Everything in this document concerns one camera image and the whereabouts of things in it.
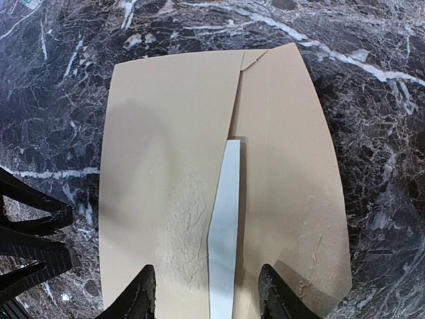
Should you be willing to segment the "brown paper envelope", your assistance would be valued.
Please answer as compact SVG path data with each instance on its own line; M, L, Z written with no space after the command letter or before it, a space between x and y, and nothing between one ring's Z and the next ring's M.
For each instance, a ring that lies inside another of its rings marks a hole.
M240 141L232 318L259 318L270 264L316 315L352 287L343 188L297 46L115 65L102 142L100 276L110 306L153 265L158 318L210 318L208 235L226 142Z

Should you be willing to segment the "beige ornate letter sheet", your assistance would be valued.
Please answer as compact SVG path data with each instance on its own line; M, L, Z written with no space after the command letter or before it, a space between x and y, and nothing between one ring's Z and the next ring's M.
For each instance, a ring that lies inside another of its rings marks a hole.
M226 142L208 235L211 319L232 318L238 239L240 141Z

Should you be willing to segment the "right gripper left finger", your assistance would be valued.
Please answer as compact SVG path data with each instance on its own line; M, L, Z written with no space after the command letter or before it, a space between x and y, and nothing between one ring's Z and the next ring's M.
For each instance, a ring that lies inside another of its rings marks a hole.
M115 301L96 319L154 319L156 279L153 265L145 265Z

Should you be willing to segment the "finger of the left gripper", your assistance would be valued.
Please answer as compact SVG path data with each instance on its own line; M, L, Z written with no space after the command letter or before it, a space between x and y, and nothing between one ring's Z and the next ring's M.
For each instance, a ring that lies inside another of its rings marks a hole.
M1 255L33 261L1 275L1 303L72 268L70 251L64 243L1 229Z
M11 221L6 216L4 197L29 207L50 213L50 216L26 221ZM53 235L59 229L73 224L70 205L46 195L1 168L1 226L26 235Z

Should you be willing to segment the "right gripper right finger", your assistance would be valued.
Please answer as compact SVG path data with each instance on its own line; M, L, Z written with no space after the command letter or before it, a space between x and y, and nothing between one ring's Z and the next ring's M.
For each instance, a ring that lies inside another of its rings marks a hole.
M270 264L264 264L258 277L261 319L318 319L292 291Z

